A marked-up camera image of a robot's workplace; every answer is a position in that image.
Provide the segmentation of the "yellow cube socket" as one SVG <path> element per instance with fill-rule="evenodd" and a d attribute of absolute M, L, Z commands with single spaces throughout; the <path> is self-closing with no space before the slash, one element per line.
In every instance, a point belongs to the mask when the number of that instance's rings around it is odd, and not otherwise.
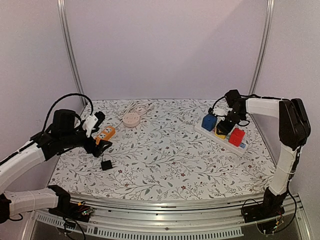
<path fill-rule="evenodd" d="M 226 129 L 225 127 L 217 126 L 217 127 L 215 128 L 214 134 L 215 134 L 218 138 L 224 140 L 224 139 L 227 137 L 227 135 L 229 134 L 229 132 L 230 132 L 230 131 L 229 131 L 228 129 Z"/>

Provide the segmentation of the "orange power strip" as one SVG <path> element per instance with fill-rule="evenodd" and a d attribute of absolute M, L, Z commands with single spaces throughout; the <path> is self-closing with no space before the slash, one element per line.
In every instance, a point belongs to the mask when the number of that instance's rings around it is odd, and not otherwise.
<path fill-rule="evenodd" d="M 116 129 L 112 126 L 107 126 L 104 128 L 96 137 L 96 144 L 98 145 L 101 140 L 108 141 L 110 138 L 112 138 L 116 133 Z"/>

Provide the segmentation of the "red cube socket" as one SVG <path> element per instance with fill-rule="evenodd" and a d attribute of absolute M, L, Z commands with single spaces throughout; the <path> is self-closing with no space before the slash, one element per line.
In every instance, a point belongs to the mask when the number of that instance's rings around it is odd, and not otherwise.
<path fill-rule="evenodd" d="M 228 142 L 235 147 L 239 147 L 243 141 L 245 132 L 239 128 L 235 128 L 230 134 Z"/>

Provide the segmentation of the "blue cube socket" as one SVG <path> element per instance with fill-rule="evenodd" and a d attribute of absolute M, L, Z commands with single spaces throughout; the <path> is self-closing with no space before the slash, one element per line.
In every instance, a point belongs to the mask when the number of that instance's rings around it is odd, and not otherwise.
<path fill-rule="evenodd" d="M 203 119 L 201 123 L 201 127 L 209 132 L 211 132 L 217 123 L 217 117 L 213 114 L 208 113 Z"/>

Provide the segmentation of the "black power adapter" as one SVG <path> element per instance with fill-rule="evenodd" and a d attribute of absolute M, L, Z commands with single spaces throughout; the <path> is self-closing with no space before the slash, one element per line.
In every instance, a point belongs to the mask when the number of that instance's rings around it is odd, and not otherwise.
<path fill-rule="evenodd" d="M 111 170 L 113 168 L 112 162 L 110 160 L 102 161 L 100 165 L 102 171 Z"/>

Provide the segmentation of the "white power strip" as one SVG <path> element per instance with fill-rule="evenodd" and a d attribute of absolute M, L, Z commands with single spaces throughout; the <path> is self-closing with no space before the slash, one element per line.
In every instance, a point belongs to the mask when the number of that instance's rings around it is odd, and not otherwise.
<path fill-rule="evenodd" d="M 198 122 L 194 126 L 194 130 L 206 137 L 207 139 L 215 142 L 218 144 L 221 148 L 224 148 L 225 150 L 229 150 L 230 152 L 238 155 L 238 156 L 243 156 L 248 149 L 248 144 L 245 144 L 244 141 L 241 142 L 239 146 L 235 146 L 229 142 L 229 136 L 227 135 L 224 139 L 218 137 L 215 135 L 214 130 L 213 131 L 208 131 L 204 128 L 202 128 L 201 122 Z"/>

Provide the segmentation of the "pink round socket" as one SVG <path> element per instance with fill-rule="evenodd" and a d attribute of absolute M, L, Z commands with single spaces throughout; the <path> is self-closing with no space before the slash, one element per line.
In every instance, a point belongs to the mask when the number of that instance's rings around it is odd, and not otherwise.
<path fill-rule="evenodd" d="M 141 117 L 135 112 L 128 112 L 122 118 L 122 123 L 127 128 L 134 128 L 140 124 Z"/>

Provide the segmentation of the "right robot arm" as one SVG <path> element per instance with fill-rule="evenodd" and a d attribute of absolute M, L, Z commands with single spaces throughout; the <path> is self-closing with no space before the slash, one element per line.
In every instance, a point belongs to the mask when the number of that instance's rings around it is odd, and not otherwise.
<path fill-rule="evenodd" d="M 241 95 L 236 89 L 229 90 L 223 99 L 230 109 L 227 113 L 218 113 L 215 106 L 208 109 L 208 115 L 221 118 L 215 127 L 219 136 L 229 134 L 236 125 L 246 121 L 248 114 L 278 119 L 280 155 L 275 173 L 264 192 L 262 203 L 243 206 L 241 215 L 246 223 L 282 215 L 283 202 L 292 195 L 289 185 L 299 164 L 301 150 L 311 134 L 303 101 L 300 98 Z"/>

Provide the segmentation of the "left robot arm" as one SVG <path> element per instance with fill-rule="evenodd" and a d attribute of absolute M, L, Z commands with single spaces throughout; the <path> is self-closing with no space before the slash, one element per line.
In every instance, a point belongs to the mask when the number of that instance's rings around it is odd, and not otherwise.
<path fill-rule="evenodd" d="M 97 158 L 112 146 L 108 140 L 96 141 L 92 137 L 106 118 L 103 112 L 91 111 L 81 119 L 73 110 L 54 109 L 60 101 L 73 96 L 74 93 L 68 93 L 56 100 L 47 112 L 41 131 L 0 162 L 1 223 L 39 209 L 50 209 L 60 216 L 70 217 L 75 211 L 71 196 L 58 185 L 32 191 L 8 192 L 6 189 L 20 176 L 55 156 L 83 148 Z"/>

